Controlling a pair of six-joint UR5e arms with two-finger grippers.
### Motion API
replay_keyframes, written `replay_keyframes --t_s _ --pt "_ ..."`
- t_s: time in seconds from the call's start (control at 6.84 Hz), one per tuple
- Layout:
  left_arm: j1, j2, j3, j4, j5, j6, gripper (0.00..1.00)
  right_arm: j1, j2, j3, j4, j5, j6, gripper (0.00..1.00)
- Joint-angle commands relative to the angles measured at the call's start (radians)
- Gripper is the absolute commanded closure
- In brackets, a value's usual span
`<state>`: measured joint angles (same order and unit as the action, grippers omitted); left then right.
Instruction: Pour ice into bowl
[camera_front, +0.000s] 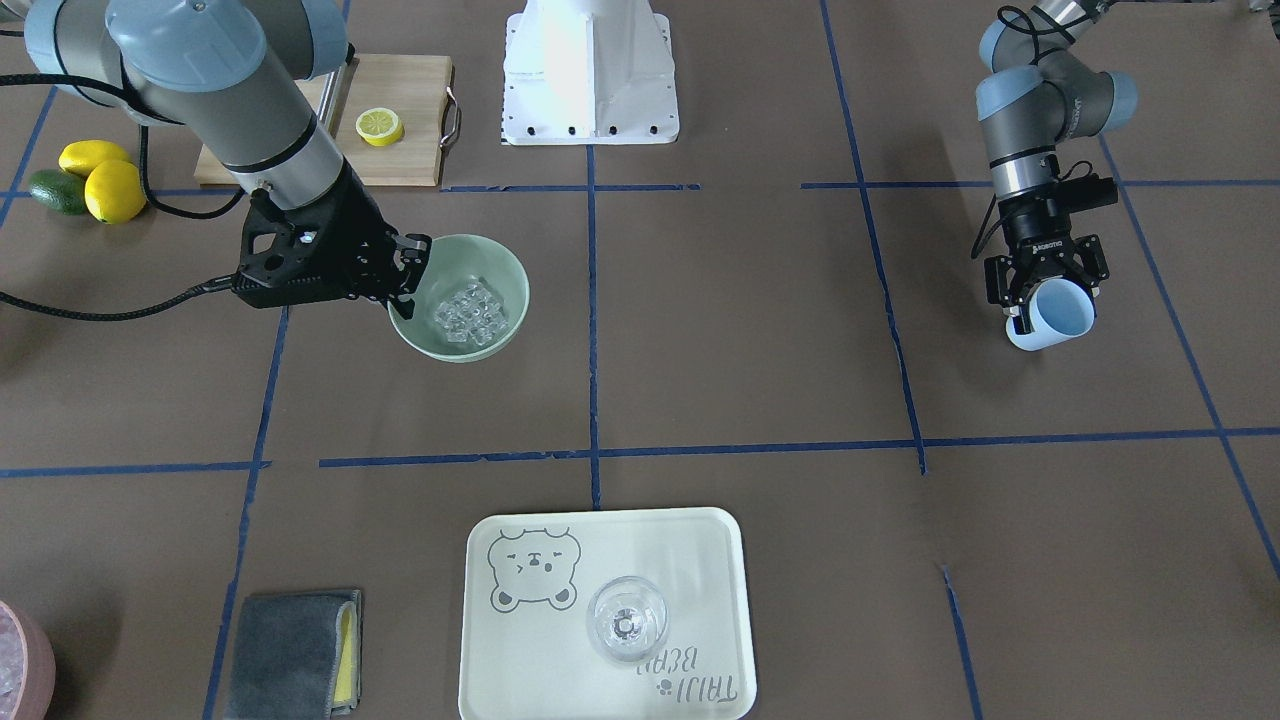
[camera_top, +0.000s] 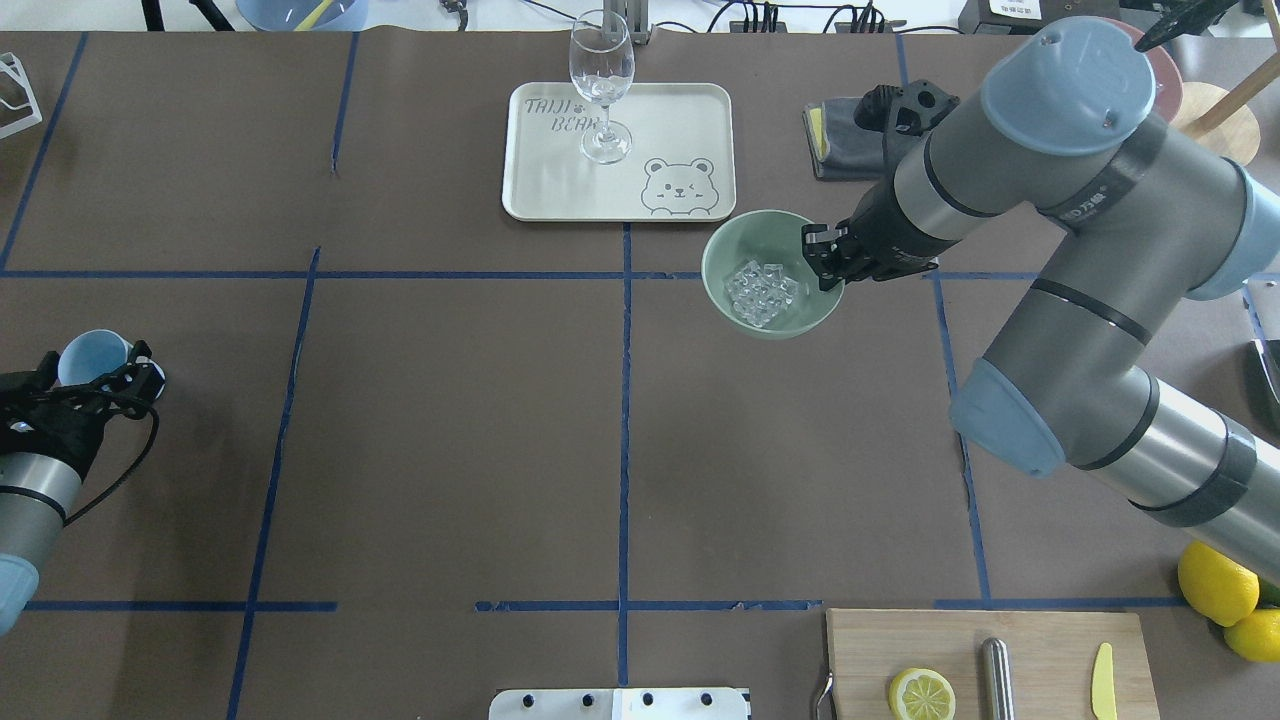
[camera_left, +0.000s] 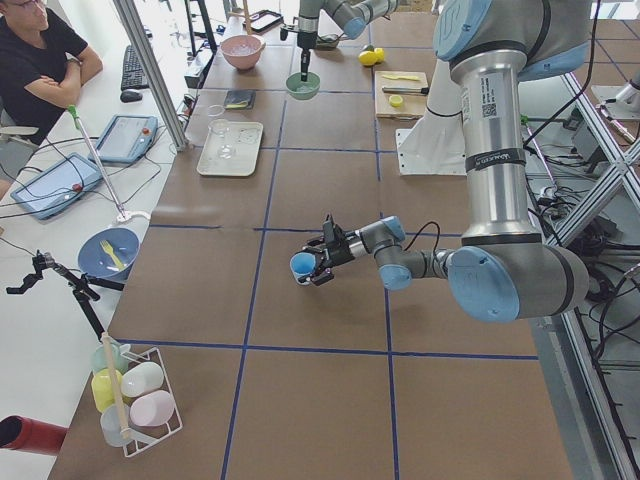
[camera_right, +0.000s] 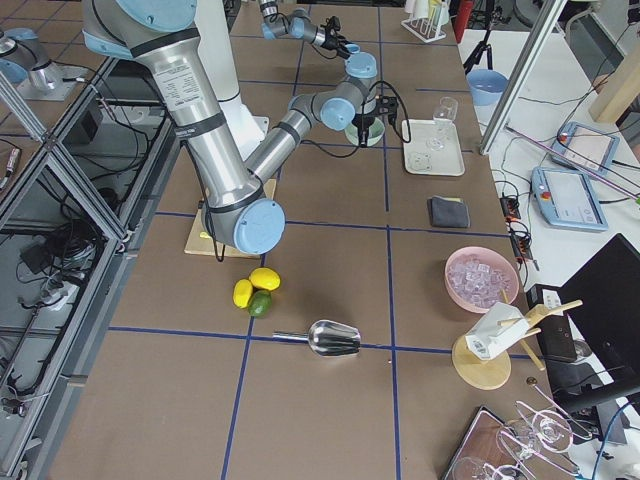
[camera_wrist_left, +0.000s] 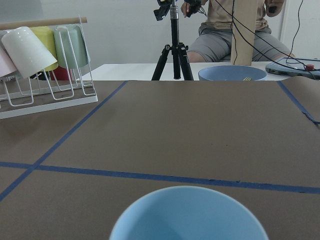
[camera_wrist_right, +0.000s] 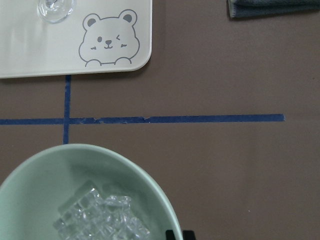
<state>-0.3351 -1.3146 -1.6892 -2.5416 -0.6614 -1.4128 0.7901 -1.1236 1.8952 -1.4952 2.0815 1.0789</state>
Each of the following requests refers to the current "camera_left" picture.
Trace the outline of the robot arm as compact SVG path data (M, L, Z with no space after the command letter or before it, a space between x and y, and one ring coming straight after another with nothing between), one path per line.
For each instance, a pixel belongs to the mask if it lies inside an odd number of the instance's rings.
M543 242L528 216L526 154L518 86L569 73L589 49L587 1L449 1L433 48L449 71L444 95L461 127L470 225L458 249L412 251L397 217L353 231L332 219L293 270L302 285L329 281L335 267L372 255L384 287L447 280L463 311L486 322L554 316L581 303L589 276L573 252Z
M365 0L352 5L342 0L303 0L300 2L295 23L280 29L284 41L290 32L297 35L297 46L302 50L301 81L310 76L311 51L317 47L320 12L324 11L348 39L356 39L373 20L387 17L397 10L397 0Z

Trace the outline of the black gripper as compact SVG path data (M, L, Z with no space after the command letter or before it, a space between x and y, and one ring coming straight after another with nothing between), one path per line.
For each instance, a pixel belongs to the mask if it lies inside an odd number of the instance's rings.
M313 48L302 47L301 48L301 60L300 60L300 72L301 72L301 81L308 81L308 72L311 62L311 52Z
M315 258L314 272L310 281L316 286L323 285L333 279L332 267L353 261L356 258L353 252L356 244L361 241L356 231L343 230L327 214L322 224L322 234L307 241L302 251L310 253Z

